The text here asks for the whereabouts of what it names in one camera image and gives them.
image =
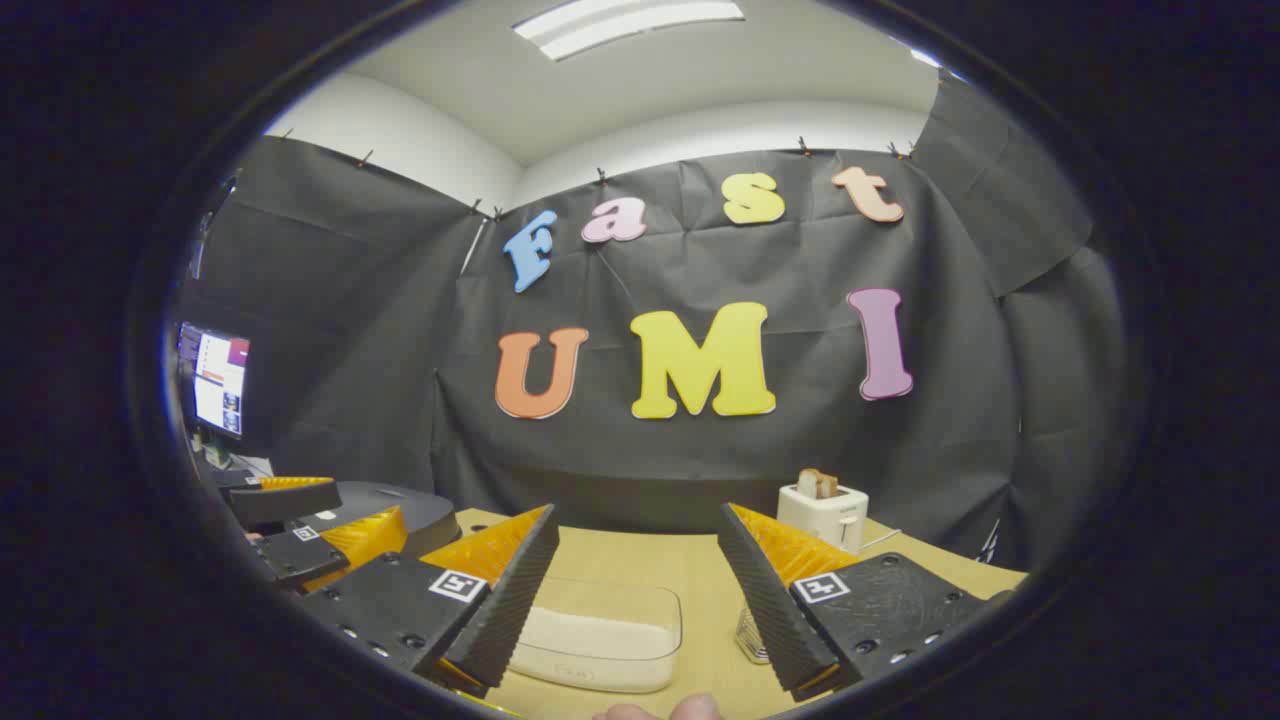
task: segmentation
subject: table surface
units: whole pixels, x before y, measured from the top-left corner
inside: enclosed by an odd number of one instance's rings
[[[465,534],[504,515],[484,510],[457,514]],[[993,568],[931,546],[868,519],[861,557],[899,552],[979,598],[1014,588],[1025,574]],[[745,601],[716,536],[654,536],[561,528],[559,550],[547,573],[576,580],[667,588],[680,597],[684,642],[675,678],[645,694],[571,688],[508,670],[485,698],[531,720],[588,720],[628,702],[667,717],[681,698],[710,692],[730,720],[764,717],[796,706],[778,687],[771,665],[753,664],[733,641]]]

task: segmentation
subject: black fabric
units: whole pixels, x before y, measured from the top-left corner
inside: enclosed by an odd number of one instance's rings
[[[851,165],[886,179],[901,222],[869,220],[832,184]],[[721,182],[750,172],[778,182],[780,220],[726,217]],[[625,196],[646,202],[645,234],[585,243],[591,209]],[[984,210],[997,196],[1001,211]],[[517,295],[502,246],[547,209],[558,215],[550,269]],[[1101,250],[1083,204],[1034,138],[954,78],[910,159],[687,160],[483,227],[411,181],[268,138],[214,229],[183,319],[253,340],[246,434],[266,436],[278,471],[390,482],[509,514],[556,502],[577,527],[713,532],[722,502],[773,514],[778,487],[817,466],[869,493],[891,527],[1027,566],[1092,495],[1108,383],[1124,364],[1115,288],[1091,260]],[[914,375],[904,397],[859,395],[867,359],[846,296],[867,287],[901,295]],[[777,409],[634,418],[631,320],[671,310],[701,342],[736,301],[768,309]],[[573,396],[543,420],[508,416],[494,401],[498,340],[541,336],[527,372],[540,392],[547,337],[564,327],[590,333]]]

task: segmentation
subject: plastic box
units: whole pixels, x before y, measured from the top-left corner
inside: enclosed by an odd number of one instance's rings
[[[508,667],[593,691],[659,691],[675,674],[681,623],[666,588],[548,577]]]

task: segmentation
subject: hand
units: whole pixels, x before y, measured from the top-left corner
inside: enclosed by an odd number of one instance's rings
[[[591,720],[662,720],[649,715],[637,705],[614,705],[608,712],[598,712]],[[716,698],[708,693],[691,694],[671,711],[671,720],[723,720]]]

